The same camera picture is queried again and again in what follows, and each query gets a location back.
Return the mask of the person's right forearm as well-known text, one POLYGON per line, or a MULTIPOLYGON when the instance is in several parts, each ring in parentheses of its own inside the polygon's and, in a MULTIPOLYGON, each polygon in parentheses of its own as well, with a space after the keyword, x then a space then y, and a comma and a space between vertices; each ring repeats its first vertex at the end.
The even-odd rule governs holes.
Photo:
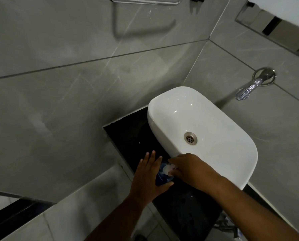
POLYGON ((231 181, 218 176, 213 195, 248 241, 299 241, 299 233, 231 181))

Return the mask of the chrome towel rack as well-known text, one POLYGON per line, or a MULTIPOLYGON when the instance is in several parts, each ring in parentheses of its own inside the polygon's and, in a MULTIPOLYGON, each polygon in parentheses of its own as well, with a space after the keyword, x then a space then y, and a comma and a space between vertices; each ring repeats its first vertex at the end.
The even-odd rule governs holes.
POLYGON ((183 0, 111 0, 114 3, 176 6, 183 0))

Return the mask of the person's left hand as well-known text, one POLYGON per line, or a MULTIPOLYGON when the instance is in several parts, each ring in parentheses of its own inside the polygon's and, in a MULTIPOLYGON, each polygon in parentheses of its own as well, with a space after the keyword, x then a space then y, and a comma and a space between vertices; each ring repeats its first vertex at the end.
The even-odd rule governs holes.
POLYGON ((162 163, 162 156, 155 157, 155 163, 151 170, 147 170, 150 155, 151 153, 147 152, 144 158, 140 160, 128 195, 128 199, 142 209, 157 197, 155 194, 155 179, 162 163))

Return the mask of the metal sink drain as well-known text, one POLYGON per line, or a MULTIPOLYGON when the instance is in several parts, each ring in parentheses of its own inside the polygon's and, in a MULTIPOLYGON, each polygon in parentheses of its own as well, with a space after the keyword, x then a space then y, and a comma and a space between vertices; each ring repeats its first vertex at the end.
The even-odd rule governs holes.
POLYGON ((197 137, 194 133, 192 132, 185 132, 184 134, 184 140, 189 144, 189 145, 196 145, 197 144, 197 137))

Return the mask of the black stone counter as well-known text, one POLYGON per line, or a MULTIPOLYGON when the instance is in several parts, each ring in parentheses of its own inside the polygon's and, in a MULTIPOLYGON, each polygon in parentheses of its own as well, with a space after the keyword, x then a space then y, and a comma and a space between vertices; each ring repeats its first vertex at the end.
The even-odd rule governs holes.
MULTIPOLYGON (((198 147, 190 146, 183 137, 188 128, 199 129, 199 136, 201 135, 202 123, 194 126, 197 122, 196 115, 184 110, 176 116, 160 112, 159 119, 167 117, 163 129, 171 126, 172 139, 181 141, 182 148, 196 150, 201 149, 201 143, 198 147)), ((146 152, 155 150, 157 157, 163 157, 162 162, 167 162, 170 158, 150 126, 155 124, 149 122, 147 107, 104 126, 112 143, 133 172, 136 171, 140 157, 146 152)), ((188 184, 178 179, 174 179, 174 183, 170 190, 154 199, 154 206, 181 241, 205 240, 222 212, 221 207, 210 196, 188 184)))

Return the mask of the chrome wall faucet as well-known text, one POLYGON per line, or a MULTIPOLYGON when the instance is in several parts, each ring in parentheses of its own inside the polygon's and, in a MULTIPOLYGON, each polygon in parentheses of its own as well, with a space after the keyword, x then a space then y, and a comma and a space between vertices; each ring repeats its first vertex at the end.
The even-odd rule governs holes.
POLYGON ((262 67, 255 70, 252 80, 237 91, 235 95, 236 100, 242 101, 247 99, 256 88, 272 85, 275 79, 276 72, 270 67, 262 67))

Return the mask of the person's right hand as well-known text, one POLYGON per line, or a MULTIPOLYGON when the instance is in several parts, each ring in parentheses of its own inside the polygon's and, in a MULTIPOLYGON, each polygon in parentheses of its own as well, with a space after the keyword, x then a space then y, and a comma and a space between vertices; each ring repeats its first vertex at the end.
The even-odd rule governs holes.
POLYGON ((216 172, 206 162, 194 154, 186 155, 187 173, 183 182, 211 196, 216 195, 228 185, 228 180, 216 172))

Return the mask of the white ceramic wash basin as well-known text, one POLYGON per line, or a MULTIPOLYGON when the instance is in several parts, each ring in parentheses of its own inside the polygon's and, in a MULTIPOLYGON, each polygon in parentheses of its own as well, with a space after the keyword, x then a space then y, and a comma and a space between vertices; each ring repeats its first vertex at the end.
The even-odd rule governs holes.
POLYGON ((155 124, 150 126, 152 132, 171 158, 179 154, 195 154, 238 188, 244 189, 257 164, 256 145, 237 123, 201 93, 186 86, 173 88, 153 98, 148 104, 148 113, 149 122, 155 124), (159 113, 176 116, 182 110, 197 114, 194 126, 202 123, 200 136, 199 129, 185 130, 196 135, 197 144, 193 146, 198 147, 201 143, 201 149, 182 148, 181 141, 172 139, 171 126, 163 129, 167 117, 159 119, 159 113))

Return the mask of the blue bottle with white cap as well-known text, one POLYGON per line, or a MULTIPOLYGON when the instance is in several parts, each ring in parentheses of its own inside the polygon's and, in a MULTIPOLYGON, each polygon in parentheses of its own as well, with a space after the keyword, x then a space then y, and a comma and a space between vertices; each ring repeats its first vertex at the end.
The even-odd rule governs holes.
POLYGON ((177 167, 174 164, 162 162, 160 165, 160 169, 156 175, 155 185, 160 186, 165 183, 171 182, 174 177, 172 175, 169 175, 169 172, 175 169, 177 169, 177 167))

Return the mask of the chrome plumbing pipe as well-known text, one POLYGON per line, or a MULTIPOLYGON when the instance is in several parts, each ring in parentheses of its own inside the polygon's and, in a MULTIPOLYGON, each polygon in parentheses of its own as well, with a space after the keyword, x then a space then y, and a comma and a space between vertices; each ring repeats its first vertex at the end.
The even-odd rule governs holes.
POLYGON ((239 228, 234 222, 225 214, 221 212, 216 223, 213 225, 213 229, 219 230, 224 233, 232 233, 235 241, 242 241, 239 235, 239 228))

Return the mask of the person's left forearm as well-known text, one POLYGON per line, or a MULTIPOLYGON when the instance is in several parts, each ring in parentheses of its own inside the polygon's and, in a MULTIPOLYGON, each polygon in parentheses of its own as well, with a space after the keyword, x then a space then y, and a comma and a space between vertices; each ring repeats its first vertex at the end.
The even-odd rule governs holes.
POLYGON ((130 241, 146 204, 127 197, 84 241, 130 241))

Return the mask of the wall mirror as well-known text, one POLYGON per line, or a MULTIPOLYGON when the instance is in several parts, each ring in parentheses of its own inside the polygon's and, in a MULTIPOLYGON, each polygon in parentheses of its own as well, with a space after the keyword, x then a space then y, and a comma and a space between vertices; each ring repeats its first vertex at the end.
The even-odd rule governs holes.
POLYGON ((299 0, 247 0, 235 21, 299 56, 299 0))

